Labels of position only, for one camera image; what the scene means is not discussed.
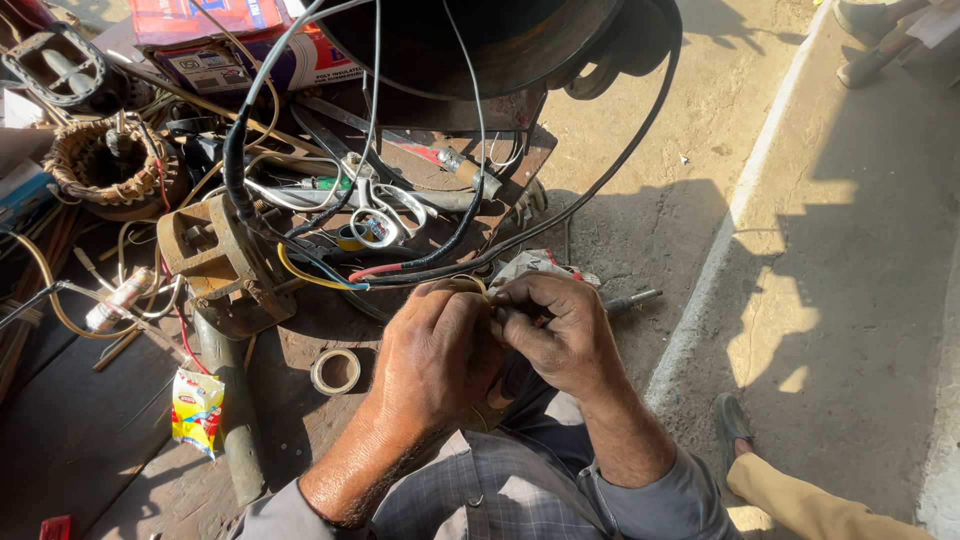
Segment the copper winding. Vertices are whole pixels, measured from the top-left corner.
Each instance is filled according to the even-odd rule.
[[[57,129],[57,138],[43,161],[43,170],[52,174],[60,186],[60,191],[77,199],[101,205],[116,205],[134,199],[140,199],[150,192],[159,175],[156,159],[159,158],[162,170],[167,170],[167,150],[163,139],[147,126],[147,133],[154,141],[159,156],[147,152],[143,165],[136,173],[121,184],[109,187],[91,185],[86,175],[87,164],[93,152],[106,147],[105,138],[114,127],[111,118],[93,122],[73,122]],[[135,123],[128,123],[124,133],[129,135],[135,145],[144,146],[143,133]]]

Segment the khaki trousers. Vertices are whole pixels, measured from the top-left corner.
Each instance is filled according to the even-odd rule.
[[[866,505],[840,499],[781,473],[756,454],[738,457],[727,475],[733,493],[805,540],[932,540],[933,536]]]

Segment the red wire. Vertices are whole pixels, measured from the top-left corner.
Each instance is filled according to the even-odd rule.
[[[160,168],[160,158],[156,159],[156,174],[159,176],[157,183],[160,185],[160,198],[163,199],[163,205],[166,207],[163,213],[168,214],[170,213],[170,201],[167,201],[167,190],[163,186],[163,169]]]
[[[164,214],[170,213],[170,201],[167,201],[166,189],[163,186],[163,169],[160,168],[160,158],[156,159],[156,173],[159,176],[159,187],[160,187],[160,198],[163,199],[163,205],[165,206]],[[174,278],[170,275],[170,269],[167,268],[167,261],[163,260],[163,257],[160,258],[160,266],[163,267],[163,273],[167,276],[167,282],[173,283]],[[172,289],[170,294],[176,292],[176,288]],[[180,319],[180,338],[183,339],[183,348],[186,349],[186,353],[190,355],[190,359],[193,360],[193,363],[197,364],[197,367],[200,368],[201,373],[204,375],[210,375],[210,372],[204,367],[203,364],[197,360],[197,355],[194,354],[193,350],[190,349],[190,342],[186,339],[186,321],[183,319],[183,313],[180,311],[180,306],[177,306],[176,301],[174,302],[174,310],[177,312],[177,318]]]
[[[357,283],[360,278],[368,276],[370,274],[378,274],[380,272],[393,272],[395,270],[400,270],[400,263],[395,262],[393,264],[382,264],[380,266],[373,266],[371,268],[364,268],[363,270],[357,270],[356,272],[350,274],[349,280],[351,282]]]
[[[167,268],[167,261],[163,260],[163,257],[160,258],[160,266],[163,267],[163,273],[167,275],[167,282],[173,282],[173,277],[170,275],[170,269]],[[186,349],[190,359],[193,360],[193,363],[197,364],[197,367],[200,368],[200,371],[204,375],[210,375],[210,372],[204,367],[203,364],[197,360],[197,355],[193,353],[193,350],[190,349],[190,342],[186,339],[186,321],[183,320],[183,313],[180,312],[180,307],[174,303],[174,310],[177,312],[177,318],[180,319],[180,337],[183,339],[183,348]]]

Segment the foot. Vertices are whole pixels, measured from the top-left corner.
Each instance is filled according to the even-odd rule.
[[[876,74],[883,69],[883,66],[894,59],[893,55],[888,55],[880,51],[874,51],[860,60],[852,61],[846,65],[841,65],[837,69],[837,78],[843,83],[843,86],[854,89],[865,86],[872,81]]]
[[[844,29],[867,47],[876,47],[884,36],[897,28],[897,22],[888,22],[885,4],[852,4],[842,0],[833,4],[833,14]]]
[[[716,420],[717,438],[720,442],[720,453],[724,457],[724,472],[729,473],[733,462],[740,456],[754,451],[753,436],[747,417],[740,408],[740,403],[731,394],[720,394],[713,402],[714,419]]]
[[[733,440],[733,455],[740,457],[744,454],[752,454],[754,452],[754,445],[747,439],[734,439]]]

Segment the silver scissors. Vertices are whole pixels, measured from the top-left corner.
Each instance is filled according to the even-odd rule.
[[[427,215],[437,217],[437,211],[425,207],[420,201],[415,199],[405,190],[389,184],[381,184],[376,172],[369,162],[365,162],[363,167],[358,169],[361,157],[355,152],[351,152],[347,145],[343,143],[336,135],[320,123],[310,112],[300,104],[293,104],[291,112],[297,123],[316,140],[326,152],[335,160],[339,160],[347,171],[350,179],[356,182],[356,188],[359,191],[360,204],[353,211],[350,217],[350,229],[361,244],[372,249],[381,249],[394,244],[398,238],[413,238],[420,229],[426,225]],[[397,211],[384,203],[378,195],[389,195],[397,199],[402,205],[410,210],[417,221],[415,227],[408,227],[400,218]],[[375,234],[376,240],[364,238],[357,229],[358,224],[364,223],[364,218],[372,217],[375,220],[371,229],[379,230],[380,234]]]

